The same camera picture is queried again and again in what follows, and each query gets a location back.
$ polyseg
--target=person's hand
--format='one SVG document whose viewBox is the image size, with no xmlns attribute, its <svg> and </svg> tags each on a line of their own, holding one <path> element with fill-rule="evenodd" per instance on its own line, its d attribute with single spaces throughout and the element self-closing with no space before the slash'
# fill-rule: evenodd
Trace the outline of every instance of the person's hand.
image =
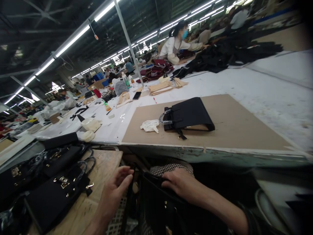
<svg viewBox="0 0 313 235">
<path fill-rule="evenodd" d="M 121 166 L 103 187 L 98 213 L 105 219 L 110 221 L 114 217 L 124 192 L 133 180 L 133 173 L 129 166 Z"/>
<path fill-rule="evenodd" d="M 182 168 L 175 168 L 173 171 L 165 172 L 162 177 L 168 180 L 162 183 L 162 187 L 172 189 L 187 202 L 199 207 L 203 207 L 208 194 L 214 192 Z"/>
</svg>

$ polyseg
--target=metal pole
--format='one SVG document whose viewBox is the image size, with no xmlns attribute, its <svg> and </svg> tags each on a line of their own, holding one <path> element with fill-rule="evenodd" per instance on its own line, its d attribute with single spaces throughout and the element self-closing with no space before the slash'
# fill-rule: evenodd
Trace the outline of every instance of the metal pole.
<svg viewBox="0 0 313 235">
<path fill-rule="evenodd" d="M 137 64 L 137 61 L 136 61 L 136 57 L 135 57 L 133 48 L 131 47 L 131 42 L 130 42 L 130 39 L 129 39 L 129 36 L 128 36 L 128 32 L 127 32 L 127 30 L 126 30 L 126 26 L 125 26 L 125 23 L 124 23 L 124 19 L 123 19 L 123 16 L 122 16 L 120 7 L 119 7 L 119 5 L 118 5 L 118 3 L 117 3 L 116 0 L 114 0 L 114 4 L 115 4 L 115 7 L 116 7 L 116 11 L 117 11 L 118 17 L 120 18 L 120 22 L 121 22 L 121 24 L 122 24 L 122 28 L 123 28 L 123 30 L 124 30 L 124 33 L 125 33 L 125 37 L 126 37 L 128 46 L 129 46 L 129 48 L 130 48 L 131 57 L 133 58 L 135 67 L 136 67 L 136 69 L 137 69 L 137 71 L 138 71 L 138 75 L 139 75 L 139 78 L 140 78 L 140 81 L 141 81 L 141 85 L 142 85 L 142 87 L 144 87 L 143 80 L 142 80 L 142 77 L 141 77 L 141 74 L 140 74 L 140 71 L 139 71 L 139 68 L 138 68 L 138 64 Z"/>
<path fill-rule="evenodd" d="M 9 106 L 7 106 L 6 104 L 3 104 L 0 102 L 1 105 L 5 106 L 7 109 L 9 109 L 10 111 L 14 112 L 15 114 L 17 114 L 19 117 L 22 117 L 21 114 L 19 114 L 18 112 L 16 112 L 14 109 L 11 109 Z"/>
<path fill-rule="evenodd" d="M 49 108 L 52 109 L 52 107 L 47 103 L 45 102 L 43 99 L 41 99 L 39 97 L 39 95 L 37 95 L 35 92 L 33 92 L 30 88 L 28 88 L 27 86 L 25 86 L 23 83 L 21 83 L 16 77 L 14 76 L 10 76 L 14 81 L 16 81 L 18 84 L 20 84 L 22 87 L 24 87 L 26 90 L 28 90 L 30 93 L 34 94 L 35 96 L 37 96 L 41 102 L 43 102 L 45 105 L 47 105 Z"/>
</svg>

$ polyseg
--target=wooden table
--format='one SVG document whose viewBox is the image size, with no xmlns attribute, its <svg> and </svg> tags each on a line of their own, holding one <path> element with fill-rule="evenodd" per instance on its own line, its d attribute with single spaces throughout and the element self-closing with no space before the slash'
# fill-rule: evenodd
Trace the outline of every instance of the wooden table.
<svg viewBox="0 0 313 235">
<path fill-rule="evenodd" d="M 89 155 L 90 152 L 87 151 L 83 159 Z M 47 234 L 81 235 L 85 233 L 97 210 L 103 186 L 119 166 L 122 155 L 122 151 L 94 150 L 94 157 L 97 161 L 89 175 L 90 183 L 95 184 L 92 187 L 92 194 L 87 197 L 85 193 L 82 193 L 63 221 Z M 34 223 L 32 223 L 28 234 L 39 234 Z"/>
</svg>

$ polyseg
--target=white table surface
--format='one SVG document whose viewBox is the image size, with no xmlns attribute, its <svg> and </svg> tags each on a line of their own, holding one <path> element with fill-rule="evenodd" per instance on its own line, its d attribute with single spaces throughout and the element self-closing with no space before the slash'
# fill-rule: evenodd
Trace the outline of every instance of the white table surface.
<svg viewBox="0 0 313 235">
<path fill-rule="evenodd" d="M 112 105 L 116 104 L 117 98 L 111 103 L 109 102 L 113 110 L 108 116 L 114 114 L 115 117 L 110 119 L 110 125 L 101 126 L 97 130 L 92 143 L 122 144 L 122 139 L 136 107 L 155 104 L 153 98 L 157 103 L 166 103 L 197 96 L 230 94 L 261 121 L 272 127 L 277 133 L 292 140 L 301 149 L 305 151 L 313 149 L 313 107 L 311 105 L 313 90 L 245 67 L 226 69 L 219 73 L 193 73 L 187 75 L 183 81 L 189 82 L 189 84 L 156 96 L 140 97 L 118 109 Z M 144 90 L 157 83 L 158 81 L 145 83 Z M 135 90 L 141 86 L 137 83 L 134 85 L 136 87 L 130 90 L 131 98 L 134 96 Z M 82 114 L 83 117 L 96 114 L 95 119 L 101 120 L 107 114 L 103 105 L 92 106 L 91 104 L 90 108 Z M 71 110 L 71 114 L 68 116 L 72 116 L 75 111 L 76 108 Z M 80 123 L 77 122 L 78 118 L 75 118 L 76 122 L 68 119 L 61 124 L 50 126 L 43 132 L 36 133 L 35 137 L 47 139 L 77 131 L 80 128 Z"/>
</svg>

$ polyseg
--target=hair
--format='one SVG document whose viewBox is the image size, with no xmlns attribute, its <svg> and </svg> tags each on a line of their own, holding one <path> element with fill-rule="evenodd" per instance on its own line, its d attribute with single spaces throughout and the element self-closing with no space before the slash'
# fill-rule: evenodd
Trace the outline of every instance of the hair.
<svg viewBox="0 0 313 235">
<path fill-rule="evenodd" d="M 178 32 L 180 30 L 182 30 L 185 26 L 188 26 L 187 21 L 182 20 L 182 21 L 178 22 L 177 25 L 175 25 L 173 28 L 170 29 L 169 37 L 177 37 Z"/>
</svg>

